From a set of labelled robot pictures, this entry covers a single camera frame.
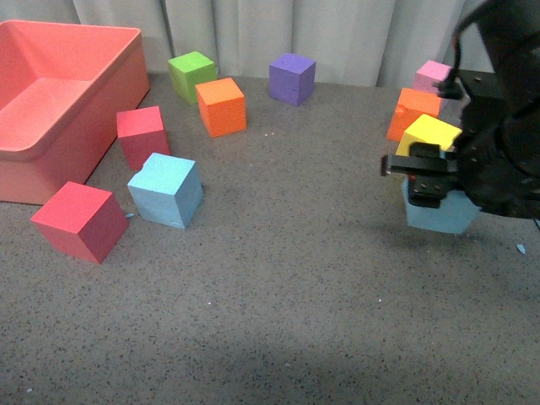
red cube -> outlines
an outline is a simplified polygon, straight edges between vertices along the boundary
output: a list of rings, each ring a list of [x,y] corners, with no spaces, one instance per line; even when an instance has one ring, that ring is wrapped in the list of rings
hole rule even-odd
[[[62,253],[101,264],[129,223],[112,192],[69,181],[32,217]]]
[[[159,106],[118,112],[118,140],[129,168],[141,170],[152,153],[170,154]]]

green cube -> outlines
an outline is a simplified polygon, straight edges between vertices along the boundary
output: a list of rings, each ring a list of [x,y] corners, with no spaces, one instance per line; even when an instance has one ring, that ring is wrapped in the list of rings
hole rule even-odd
[[[215,64],[196,51],[170,59],[169,72],[175,92],[189,104],[197,103],[195,84],[218,78]]]

light blue cube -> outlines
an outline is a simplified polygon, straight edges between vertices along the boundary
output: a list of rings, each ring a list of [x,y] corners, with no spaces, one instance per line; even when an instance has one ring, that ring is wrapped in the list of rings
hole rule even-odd
[[[408,179],[402,183],[408,226],[447,234],[462,234],[478,216],[480,207],[474,205],[465,192],[452,190],[440,202],[440,208],[416,207],[408,201]]]
[[[197,163],[164,154],[151,154],[127,188],[143,219],[183,230],[203,199]]]

robotic arm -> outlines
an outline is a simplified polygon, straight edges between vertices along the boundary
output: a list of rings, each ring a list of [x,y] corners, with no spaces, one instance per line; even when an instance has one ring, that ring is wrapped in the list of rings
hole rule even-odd
[[[494,73],[460,70],[460,35],[476,23]],[[408,174],[409,202],[438,208],[463,190],[482,211],[540,218],[540,0],[488,0],[454,31],[455,64],[437,84],[440,97],[471,101],[462,134],[440,157],[438,145],[414,143],[409,156],[384,156],[381,174]]]

white curtain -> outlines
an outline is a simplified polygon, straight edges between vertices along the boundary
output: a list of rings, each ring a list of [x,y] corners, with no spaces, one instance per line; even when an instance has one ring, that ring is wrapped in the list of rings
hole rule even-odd
[[[0,20],[138,27],[150,72],[200,51],[222,75],[266,77],[272,60],[293,52],[316,60],[316,81],[401,88],[429,59],[452,64],[451,32],[481,2],[2,0]],[[462,49],[464,68],[492,69],[475,28]]]

